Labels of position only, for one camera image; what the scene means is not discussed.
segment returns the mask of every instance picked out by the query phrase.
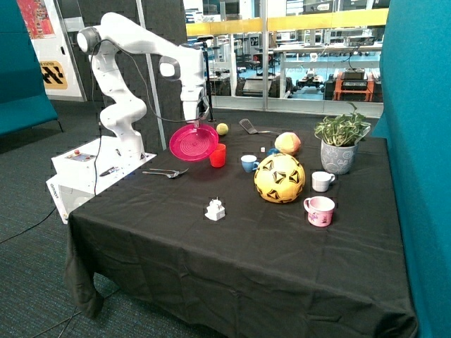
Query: teal panel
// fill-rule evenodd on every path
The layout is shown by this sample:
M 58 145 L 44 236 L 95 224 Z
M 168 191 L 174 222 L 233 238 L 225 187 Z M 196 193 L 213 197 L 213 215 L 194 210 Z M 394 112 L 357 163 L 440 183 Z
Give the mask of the teal panel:
M 449 1 L 392 0 L 381 58 L 375 135 L 388 137 L 420 337 L 451 332 L 449 13 Z
M 27 32 L 16 0 L 1 0 L 1 33 Z
M 0 135 L 56 120 L 58 115 L 45 93 L 0 104 Z
M 28 33 L 0 34 L 0 104 L 44 91 L 41 68 Z
M 0 135 L 58 118 L 16 0 L 2 0 Z

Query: yellow railing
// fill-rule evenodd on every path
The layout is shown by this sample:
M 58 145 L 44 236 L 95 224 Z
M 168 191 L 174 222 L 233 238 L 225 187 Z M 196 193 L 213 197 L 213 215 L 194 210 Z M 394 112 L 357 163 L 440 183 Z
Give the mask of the yellow railing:
M 284 16 L 268 19 L 268 30 L 310 30 L 321 28 L 377 26 L 387 23 L 388 9 L 369 11 L 343 11 L 337 13 Z M 186 25 L 188 37 L 199 35 L 225 35 L 234 33 L 261 32 L 260 18 L 232 20 L 217 23 L 190 23 Z

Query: yellow ball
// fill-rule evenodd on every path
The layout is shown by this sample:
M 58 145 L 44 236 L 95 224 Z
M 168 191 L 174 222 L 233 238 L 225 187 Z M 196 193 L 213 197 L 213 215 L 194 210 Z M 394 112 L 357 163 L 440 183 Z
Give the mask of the yellow ball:
M 218 135 L 226 135 L 228 133 L 228 126 L 225 123 L 219 123 L 216 126 L 216 131 Z
M 291 155 L 270 155 L 259 164 L 254 183 L 263 199 L 273 203 L 292 202 L 305 185 L 304 168 Z
M 284 132 L 277 136 L 274 147 L 281 153 L 294 156 L 301 147 L 301 140 L 294 132 Z

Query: metal utensil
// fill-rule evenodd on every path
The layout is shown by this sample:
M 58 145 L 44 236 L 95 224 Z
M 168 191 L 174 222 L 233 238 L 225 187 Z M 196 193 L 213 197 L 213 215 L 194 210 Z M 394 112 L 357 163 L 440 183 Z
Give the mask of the metal utensil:
M 151 175 L 165 175 L 168 178 L 176 178 L 177 176 L 180 176 L 180 175 L 183 175 L 184 173 L 186 173 L 188 171 L 188 168 L 185 170 L 182 170 L 182 171 L 154 169 L 154 168 L 150 168 L 149 170 L 153 170 L 153 171 L 144 170 L 142 173 L 143 174 L 151 174 Z
M 264 130 L 263 132 L 257 131 L 255 127 L 252 125 L 251 121 L 249 121 L 247 118 L 243 118 L 239 124 L 246 130 L 249 134 L 266 134 L 270 133 L 272 131 L 270 130 Z M 279 132 L 272 132 L 273 134 L 280 135 Z

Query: red plastic cup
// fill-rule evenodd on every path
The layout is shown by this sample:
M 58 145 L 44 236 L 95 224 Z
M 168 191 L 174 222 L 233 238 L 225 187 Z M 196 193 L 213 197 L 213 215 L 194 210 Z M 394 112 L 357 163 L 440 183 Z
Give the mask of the red plastic cup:
M 220 168 L 226 164 L 226 145 L 218 143 L 216 149 L 210 155 L 210 163 L 212 167 Z

